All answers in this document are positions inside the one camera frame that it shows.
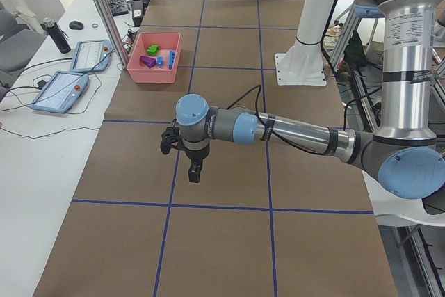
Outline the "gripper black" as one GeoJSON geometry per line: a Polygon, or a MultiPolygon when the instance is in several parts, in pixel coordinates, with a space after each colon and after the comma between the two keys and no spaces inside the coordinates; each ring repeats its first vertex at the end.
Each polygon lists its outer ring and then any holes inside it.
{"type": "Polygon", "coordinates": [[[200,150],[190,150],[186,148],[185,154],[191,160],[191,165],[188,169],[189,182],[200,182],[202,164],[204,159],[207,158],[209,155],[209,147],[204,147],[200,150]]]}

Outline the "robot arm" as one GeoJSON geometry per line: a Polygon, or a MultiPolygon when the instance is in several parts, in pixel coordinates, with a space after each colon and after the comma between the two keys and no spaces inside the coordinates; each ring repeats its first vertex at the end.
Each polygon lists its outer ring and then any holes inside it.
{"type": "Polygon", "coordinates": [[[162,135],[161,151],[182,150],[190,159],[188,178],[199,182],[210,142],[250,145],[278,141],[317,156],[335,156],[366,172],[386,191],[421,199],[444,185],[444,159],[428,126],[433,78],[435,8],[442,0],[357,0],[385,17],[382,107],[371,133],[337,130],[248,110],[222,109],[189,94],[176,105],[176,127],[162,135]]]}

